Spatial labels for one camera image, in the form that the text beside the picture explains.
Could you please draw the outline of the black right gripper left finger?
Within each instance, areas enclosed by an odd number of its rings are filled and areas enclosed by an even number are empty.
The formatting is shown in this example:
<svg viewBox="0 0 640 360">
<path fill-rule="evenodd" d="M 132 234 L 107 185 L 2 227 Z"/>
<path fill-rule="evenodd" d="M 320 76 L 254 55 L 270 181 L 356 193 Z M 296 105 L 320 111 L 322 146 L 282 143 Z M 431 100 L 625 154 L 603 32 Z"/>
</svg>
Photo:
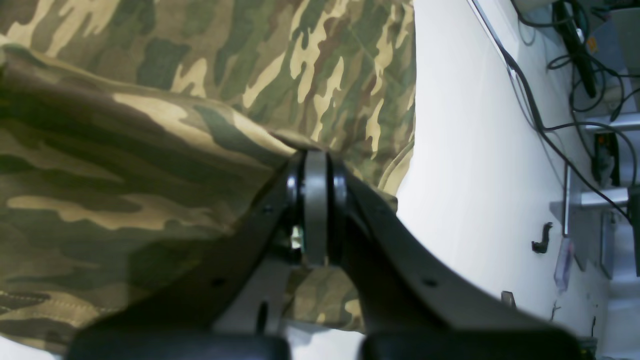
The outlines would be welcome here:
<svg viewBox="0 0 640 360">
<path fill-rule="evenodd" d="M 67 360 L 290 360 L 281 334 L 284 294 L 303 244 L 306 153 L 267 183 L 237 232 L 201 263 L 128 309 L 82 330 Z"/>
</svg>

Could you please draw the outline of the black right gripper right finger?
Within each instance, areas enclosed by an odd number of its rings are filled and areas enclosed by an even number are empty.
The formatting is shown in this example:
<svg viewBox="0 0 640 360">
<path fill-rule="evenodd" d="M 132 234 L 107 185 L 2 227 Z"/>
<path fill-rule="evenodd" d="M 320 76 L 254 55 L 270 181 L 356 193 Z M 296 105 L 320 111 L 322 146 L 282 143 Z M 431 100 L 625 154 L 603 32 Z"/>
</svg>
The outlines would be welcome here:
<svg viewBox="0 0 640 360">
<path fill-rule="evenodd" d="M 327 260 L 358 290 L 364 360 L 580 360 L 567 331 L 478 289 L 427 250 L 388 203 L 327 156 Z"/>
</svg>

